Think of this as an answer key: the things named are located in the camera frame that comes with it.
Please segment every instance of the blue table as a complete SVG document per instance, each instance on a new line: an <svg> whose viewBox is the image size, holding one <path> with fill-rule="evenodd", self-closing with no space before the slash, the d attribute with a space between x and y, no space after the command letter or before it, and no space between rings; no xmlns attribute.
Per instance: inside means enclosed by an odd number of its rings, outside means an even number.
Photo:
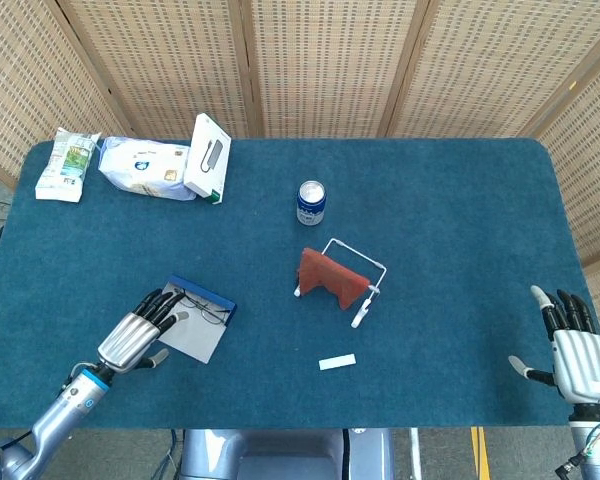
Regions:
<svg viewBox="0 0 600 480"><path fill-rule="evenodd" d="M538 143L237 140L221 205L119 191L95 160L79 204L36 201L50 152L29 153L0 246L0 427L34 422L71 366L97 360L172 273L238 304L211 362L172 351L157 370L117 377L87 426L545 425L569 414L507 362L550 366L530 284L588 299ZM317 227L295 219L307 179L328 191ZM324 291L293 296L302 248L332 236L388 267L357 330L359 303L343 312ZM348 353L355 366L319 371Z"/></svg>

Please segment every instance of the gray floor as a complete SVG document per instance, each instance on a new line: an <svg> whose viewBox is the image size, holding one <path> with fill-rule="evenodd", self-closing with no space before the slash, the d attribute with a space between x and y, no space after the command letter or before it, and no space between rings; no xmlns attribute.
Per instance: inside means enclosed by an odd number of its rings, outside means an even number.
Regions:
<svg viewBox="0 0 600 480"><path fill-rule="evenodd" d="M0 184L0 201L11 201L11 192ZM8 208L0 206L0 218ZM0 430L0 438L22 433ZM572 455L568 428L485 429L490 478L494 480L543 480L557 478L553 470ZM89 430L74 432L48 469L46 480L150 479L168 450L168 430ZM424 480L476 479L471 433L468 428L421 429ZM408 430L394 431L396 479L410 475ZM176 450L177 463L180 450ZM171 466L165 478L170 479ZM578 472L571 475L579 480Z"/></svg>

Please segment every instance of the white plastic package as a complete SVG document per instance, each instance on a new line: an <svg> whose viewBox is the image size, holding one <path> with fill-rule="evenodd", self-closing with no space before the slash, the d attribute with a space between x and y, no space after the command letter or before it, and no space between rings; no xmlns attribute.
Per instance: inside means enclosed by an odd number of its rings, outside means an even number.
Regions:
<svg viewBox="0 0 600 480"><path fill-rule="evenodd" d="M99 133L72 133L59 128L49 163L36 184L36 199L79 202L98 138Z"/></svg>
<svg viewBox="0 0 600 480"><path fill-rule="evenodd" d="M193 200L184 186L189 147L108 137L100 151L100 170L120 190L173 200Z"/></svg>

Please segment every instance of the red towel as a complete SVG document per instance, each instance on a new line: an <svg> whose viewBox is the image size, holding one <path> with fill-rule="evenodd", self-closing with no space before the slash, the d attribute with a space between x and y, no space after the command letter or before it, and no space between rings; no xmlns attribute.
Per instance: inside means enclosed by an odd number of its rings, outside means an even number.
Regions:
<svg viewBox="0 0 600 480"><path fill-rule="evenodd" d="M342 310L346 310L369 287L369 279L334 262L311 248L302 251L298 267L300 294L305 295L322 286L338 296Z"/></svg>

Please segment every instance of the glasses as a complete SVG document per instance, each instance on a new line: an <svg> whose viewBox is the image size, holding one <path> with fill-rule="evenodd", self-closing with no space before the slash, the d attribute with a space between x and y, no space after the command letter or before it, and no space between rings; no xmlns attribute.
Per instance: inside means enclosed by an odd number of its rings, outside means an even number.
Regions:
<svg viewBox="0 0 600 480"><path fill-rule="evenodd" d="M192 297L184 290L178 290L177 293L184 293L184 298L180 300L182 306L187 308L197 308L200 310L200 316L211 325L224 325L230 310L213 308L217 307L214 303L204 302L200 297Z"/></svg>

